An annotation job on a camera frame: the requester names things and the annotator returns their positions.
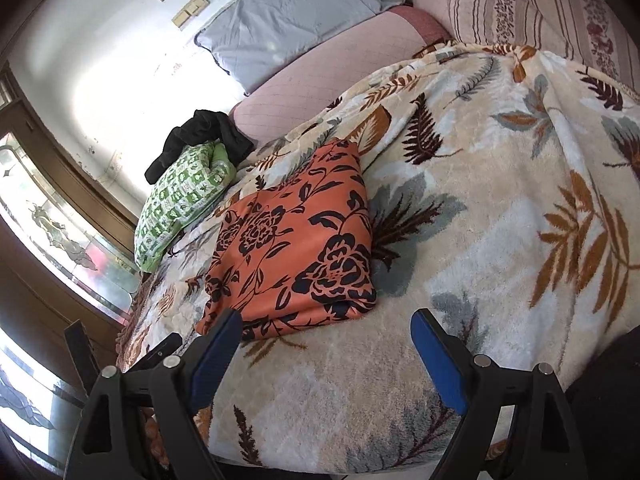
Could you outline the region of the black garment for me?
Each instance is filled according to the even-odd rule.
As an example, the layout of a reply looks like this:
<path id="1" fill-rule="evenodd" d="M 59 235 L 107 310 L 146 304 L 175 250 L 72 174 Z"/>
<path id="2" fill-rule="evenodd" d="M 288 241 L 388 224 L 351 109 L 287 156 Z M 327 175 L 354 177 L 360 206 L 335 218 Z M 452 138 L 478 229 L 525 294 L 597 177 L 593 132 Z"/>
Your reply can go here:
<path id="1" fill-rule="evenodd" d="M 146 182 L 155 184 L 160 180 L 187 146 L 198 146 L 207 142 L 220 142 L 233 166 L 238 166 L 255 148 L 253 141 L 236 128 L 227 114 L 196 110 L 182 126 L 171 129 L 160 156 L 153 160 L 144 173 Z"/>

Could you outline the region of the orange floral blouse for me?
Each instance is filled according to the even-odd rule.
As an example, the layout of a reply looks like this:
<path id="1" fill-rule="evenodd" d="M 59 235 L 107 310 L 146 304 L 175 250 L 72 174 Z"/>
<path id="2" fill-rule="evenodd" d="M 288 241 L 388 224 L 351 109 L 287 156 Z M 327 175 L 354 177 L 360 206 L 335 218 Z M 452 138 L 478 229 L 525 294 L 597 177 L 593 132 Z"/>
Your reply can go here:
<path id="1" fill-rule="evenodd" d="M 358 148 L 334 140 L 227 209 L 195 330 L 206 334 L 226 309 L 241 315 L 245 340 L 360 318 L 376 304 L 371 248 Z"/>

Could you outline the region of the beige wall switch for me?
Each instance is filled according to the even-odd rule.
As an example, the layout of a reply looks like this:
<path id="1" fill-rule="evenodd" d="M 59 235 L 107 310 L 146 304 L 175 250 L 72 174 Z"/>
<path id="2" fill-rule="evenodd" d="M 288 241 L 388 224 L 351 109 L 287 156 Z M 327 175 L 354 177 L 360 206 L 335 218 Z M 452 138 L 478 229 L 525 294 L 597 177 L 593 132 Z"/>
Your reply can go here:
<path id="1" fill-rule="evenodd" d="M 171 19 L 172 24 L 183 29 L 192 18 L 197 18 L 209 5 L 209 0 L 189 0 Z"/>

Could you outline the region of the leaf pattern fleece blanket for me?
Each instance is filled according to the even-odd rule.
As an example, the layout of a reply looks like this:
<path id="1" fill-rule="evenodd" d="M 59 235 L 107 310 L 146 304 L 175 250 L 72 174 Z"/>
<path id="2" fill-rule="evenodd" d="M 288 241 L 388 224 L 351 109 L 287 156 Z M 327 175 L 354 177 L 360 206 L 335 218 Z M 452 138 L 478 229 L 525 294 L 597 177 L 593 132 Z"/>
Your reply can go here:
<path id="1" fill-rule="evenodd" d="M 117 341 L 133 366 L 191 342 L 227 209 L 356 144 L 375 306 L 243 340 L 196 423 L 232 463 L 362 474 L 434 467 L 457 426 L 411 341 L 431 310 L 474 353 L 568 386 L 639 323 L 639 89 L 529 46 L 455 44 L 381 68 L 247 157 L 216 209 L 141 286 Z"/>

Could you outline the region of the green white patterned pillow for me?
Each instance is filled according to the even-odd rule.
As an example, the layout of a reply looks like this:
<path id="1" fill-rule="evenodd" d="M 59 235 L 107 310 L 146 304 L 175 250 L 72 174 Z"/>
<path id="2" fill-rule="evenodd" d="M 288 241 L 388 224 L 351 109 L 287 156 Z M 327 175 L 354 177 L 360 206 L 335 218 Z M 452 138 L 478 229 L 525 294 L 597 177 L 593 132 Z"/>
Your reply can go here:
<path id="1" fill-rule="evenodd" d="M 134 263 L 144 273 L 160 265 L 178 234 L 201 218 L 235 178 L 220 142 L 188 146 L 152 186 L 134 231 Z"/>

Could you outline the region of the grey pillow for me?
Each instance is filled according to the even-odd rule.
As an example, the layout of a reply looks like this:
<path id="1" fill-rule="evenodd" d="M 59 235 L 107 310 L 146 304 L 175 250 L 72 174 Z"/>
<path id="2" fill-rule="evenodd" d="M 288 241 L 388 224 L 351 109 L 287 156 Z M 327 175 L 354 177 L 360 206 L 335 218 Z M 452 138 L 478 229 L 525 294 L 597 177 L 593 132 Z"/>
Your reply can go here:
<path id="1" fill-rule="evenodd" d="M 195 35 L 247 94 L 319 44 L 404 0 L 232 0 Z"/>

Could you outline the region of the stained glass wooden door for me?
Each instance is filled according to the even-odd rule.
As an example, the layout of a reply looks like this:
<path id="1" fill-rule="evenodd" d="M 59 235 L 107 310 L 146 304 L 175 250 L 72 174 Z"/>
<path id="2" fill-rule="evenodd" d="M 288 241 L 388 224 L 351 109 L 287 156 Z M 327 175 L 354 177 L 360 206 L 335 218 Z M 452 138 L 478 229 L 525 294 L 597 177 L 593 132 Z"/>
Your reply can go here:
<path id="1" fill-rule="evenodd" d="M 81 322 L 99 365 L 116 361 L 140 275 L 134 216 L 43 125 L 1 67 L 1 422 L 62 476 L 86 395 L 65 339 Z"/>

